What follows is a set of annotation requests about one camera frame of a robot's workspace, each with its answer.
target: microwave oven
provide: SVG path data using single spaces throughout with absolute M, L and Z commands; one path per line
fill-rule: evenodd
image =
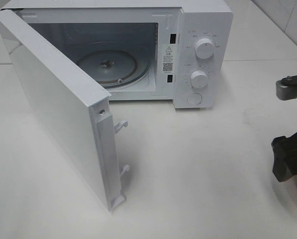
M 233 14 L 223 0 L 11 0 L 0 34 L 39 120 L 111 210 L 124 200 L 109 100 L 213 104 Z

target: microwave door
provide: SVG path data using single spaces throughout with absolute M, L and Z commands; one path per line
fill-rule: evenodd
M 0 11 L 0 33 L 38 120 L 111 210 L 124 200 L 115 133 L 127 122 L 114 127 L 110 93 L 13 11 Z

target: warning label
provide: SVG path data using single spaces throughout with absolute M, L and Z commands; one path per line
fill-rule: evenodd
M 176 46 L 174 45 L 163 45 L 162 46 L 162 70 L 164 73 L 173 73 L 175 57 L 176 57 Z

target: white table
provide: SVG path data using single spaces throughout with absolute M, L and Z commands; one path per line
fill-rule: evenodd
M 297 46 L 250 0 L 226 0 L 234 13 L 225 61 L 297 59 Z M 0 64 L 11 63 L 0 37 Z
M 0 66 L 0 238 L 297 239 L 297 190 L 278 183 L 270 146 L 297 131 L 297 100 L 275 81 L 297 60 L 225 62 L 213 108 L 112 103 L 127 200 L 108 213 Z

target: power knob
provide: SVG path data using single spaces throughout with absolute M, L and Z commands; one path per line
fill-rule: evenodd
M 204 88 L 207 86 L 209 78 L 205 71 L 194 71 L 190 75 L 190 82 L 193 88 Z
M 195 43 L 195 54 L 200 59 L 207 59 L 214 54 L 215 43 L 211 38 L 201 38 Z

